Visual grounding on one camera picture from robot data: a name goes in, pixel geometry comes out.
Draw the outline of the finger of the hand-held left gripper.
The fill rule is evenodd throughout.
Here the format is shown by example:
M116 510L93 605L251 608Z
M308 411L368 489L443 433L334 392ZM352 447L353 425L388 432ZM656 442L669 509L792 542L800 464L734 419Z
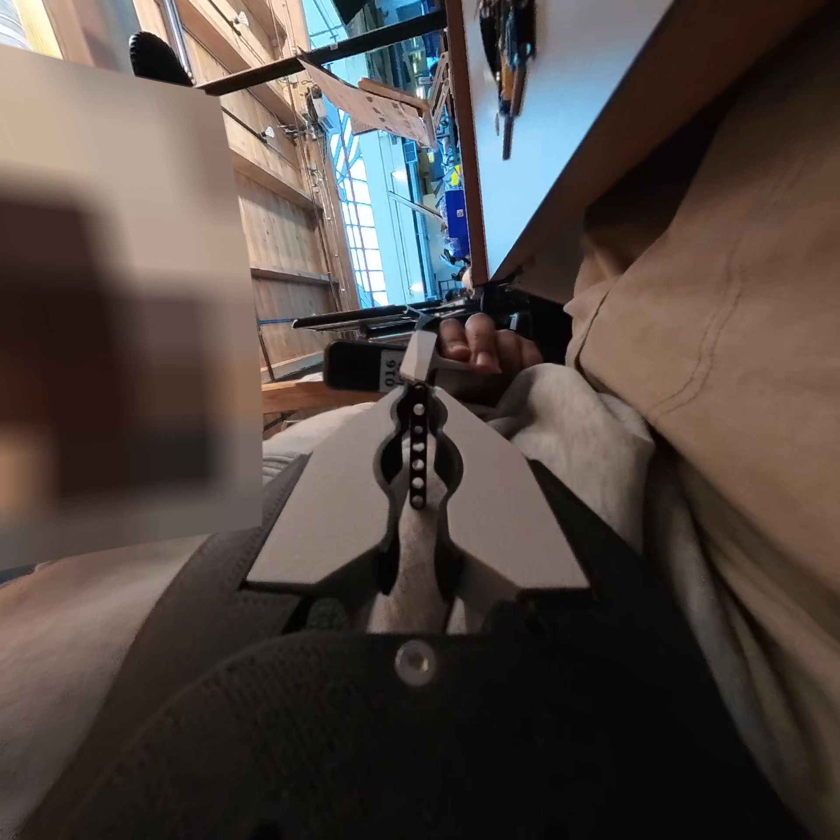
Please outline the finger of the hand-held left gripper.
M415 323L415 329L400 367L402 380L409 385L426 383L438 345L438 317L421 315Z

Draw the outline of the black metal frame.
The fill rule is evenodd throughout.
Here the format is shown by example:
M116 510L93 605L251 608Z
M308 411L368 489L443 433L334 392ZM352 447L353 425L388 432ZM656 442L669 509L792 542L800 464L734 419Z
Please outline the black metal frame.
M443 320L465 319L480 310L477 299L432 300L295 318L291 327L319 333L357 333L363 340L379 340L417 329L434 330Z

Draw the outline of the white table with wooden edge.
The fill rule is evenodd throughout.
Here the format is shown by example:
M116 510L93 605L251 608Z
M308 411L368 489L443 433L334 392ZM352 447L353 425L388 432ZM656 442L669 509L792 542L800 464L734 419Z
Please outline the white table with wooden edge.
M477 2L445 2L472 281L532 264L585 209L827 2L536 2L503 159Z

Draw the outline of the blue box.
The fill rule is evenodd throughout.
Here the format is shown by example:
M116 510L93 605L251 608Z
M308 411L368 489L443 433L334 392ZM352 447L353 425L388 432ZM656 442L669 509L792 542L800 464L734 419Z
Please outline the blue box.
M462 187L444 192L444 221L448 250L456 259L470 255L469 230L466 212L466 195Z

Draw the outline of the wooden bench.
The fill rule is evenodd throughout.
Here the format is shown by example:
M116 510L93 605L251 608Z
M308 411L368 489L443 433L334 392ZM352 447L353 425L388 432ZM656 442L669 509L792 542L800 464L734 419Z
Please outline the wooden bench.
M342 406L375 403L380 392L341 391L324 381L268 382L261 386L263 416L309 410L331 410Z

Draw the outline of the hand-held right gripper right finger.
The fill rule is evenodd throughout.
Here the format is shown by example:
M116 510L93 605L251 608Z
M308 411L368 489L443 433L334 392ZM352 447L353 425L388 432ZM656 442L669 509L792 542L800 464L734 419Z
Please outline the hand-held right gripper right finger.
M434 387L429 430L437 509L434 572L452 601L520 601L584 592L590 582L522 452L453 396Z

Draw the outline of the black clamp under table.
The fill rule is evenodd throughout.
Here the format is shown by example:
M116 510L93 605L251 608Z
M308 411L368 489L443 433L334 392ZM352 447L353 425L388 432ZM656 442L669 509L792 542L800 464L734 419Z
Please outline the black clamp under table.
M527 292L513 281L499 281L479 289L479 309L497 328L532 341L544 361L565 364L572 320L559 303Z

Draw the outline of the black steel beam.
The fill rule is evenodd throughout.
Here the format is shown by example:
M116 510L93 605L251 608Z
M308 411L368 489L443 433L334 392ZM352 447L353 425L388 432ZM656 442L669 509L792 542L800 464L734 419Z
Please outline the black steel beam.
M304 71L305 66L323 66L337 60L359 56L365 53L399 44L438 32L447 27L447 11L441 7L432 13L414 17L407 21L377 28L363 35L347 38L337 44L324 46L298 56L279 59L264 66L242 70L233 75L207 81L197 87L207 95L222 97L258 85L287 78Z

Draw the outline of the grey sweatshirt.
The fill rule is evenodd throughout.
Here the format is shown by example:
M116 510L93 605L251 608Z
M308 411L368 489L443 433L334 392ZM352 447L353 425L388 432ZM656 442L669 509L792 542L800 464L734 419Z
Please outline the grey sweatshirt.
M263 443L264 484L367 404L293 423ZM366 629L424 633L443 629L432 541L445 485L427 472L422 510L406 501L400 519L400 570L378 595ZM144 543L42 563L2 585L1 826L17 838L25 818L65 768L102 706L143 620L203 537Z

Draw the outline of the black lego beam with holes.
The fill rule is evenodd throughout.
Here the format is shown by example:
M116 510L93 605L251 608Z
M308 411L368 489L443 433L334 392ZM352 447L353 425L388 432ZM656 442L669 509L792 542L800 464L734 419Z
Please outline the black lego beam with holes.
M428 388L416 383L408 394L409 413L409 484L408 500L415 510L422 510L427 502L427 460L428 460Z

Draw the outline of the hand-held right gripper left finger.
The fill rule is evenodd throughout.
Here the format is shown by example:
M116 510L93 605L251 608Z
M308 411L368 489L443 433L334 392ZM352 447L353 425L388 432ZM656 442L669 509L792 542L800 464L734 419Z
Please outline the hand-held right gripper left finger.
M312 450L246 583L293 594L389 594L407 490L406 387Z

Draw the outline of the tan pants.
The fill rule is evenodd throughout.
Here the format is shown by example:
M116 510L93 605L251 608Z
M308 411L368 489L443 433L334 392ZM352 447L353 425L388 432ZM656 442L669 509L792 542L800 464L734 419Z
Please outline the tan pants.
M589 206L567 360L661 441L645 552L741 738L838 838L838 2Z

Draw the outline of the person's left hand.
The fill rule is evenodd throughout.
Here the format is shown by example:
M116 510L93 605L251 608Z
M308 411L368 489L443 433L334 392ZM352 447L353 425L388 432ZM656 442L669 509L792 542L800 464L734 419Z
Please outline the person's left hand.
M438 354L467 364L480 375L512 377L544 362L533 341L509 329L498 329L493 319L478 312L462 323L455 318L441 321Z

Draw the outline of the person's left forearm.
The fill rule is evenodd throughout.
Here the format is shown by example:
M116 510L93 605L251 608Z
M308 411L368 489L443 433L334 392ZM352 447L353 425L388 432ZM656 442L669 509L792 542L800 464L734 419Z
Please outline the person's left forearm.
M598 392L579 372L547 363L521 371L510 382L498 375L467 376L457 394L643 553L655 444L632 407Z

